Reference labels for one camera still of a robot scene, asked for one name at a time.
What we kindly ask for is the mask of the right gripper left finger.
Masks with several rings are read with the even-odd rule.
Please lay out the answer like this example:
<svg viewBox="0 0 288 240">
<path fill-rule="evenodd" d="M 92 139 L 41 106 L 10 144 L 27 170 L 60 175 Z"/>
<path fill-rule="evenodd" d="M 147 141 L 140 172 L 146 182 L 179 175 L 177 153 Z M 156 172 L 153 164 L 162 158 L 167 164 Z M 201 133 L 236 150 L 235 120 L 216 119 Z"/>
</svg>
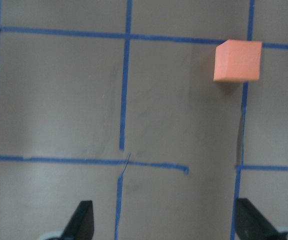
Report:
<svg viewBox="0 0 288 240">
<path fill-rule="evenodd" d="M 94 225 L 93 202 L 83 200 L 78 204 L 59 239 L 92 240 L 95 232 Z"/>
</svg>

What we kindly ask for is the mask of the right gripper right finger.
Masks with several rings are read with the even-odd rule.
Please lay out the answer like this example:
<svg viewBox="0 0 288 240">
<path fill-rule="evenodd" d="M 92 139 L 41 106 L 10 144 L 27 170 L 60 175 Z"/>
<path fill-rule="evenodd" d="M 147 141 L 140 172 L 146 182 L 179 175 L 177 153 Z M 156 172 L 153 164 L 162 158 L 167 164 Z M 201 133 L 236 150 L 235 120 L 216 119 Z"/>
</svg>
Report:
<svg viewBox="0 0 288 240">
<path fill-rule="evenodd" d="M 234 229 L 240 240 L 275 240 L 279 235 L 247 198 L 235 201 Z"/>
</svg>

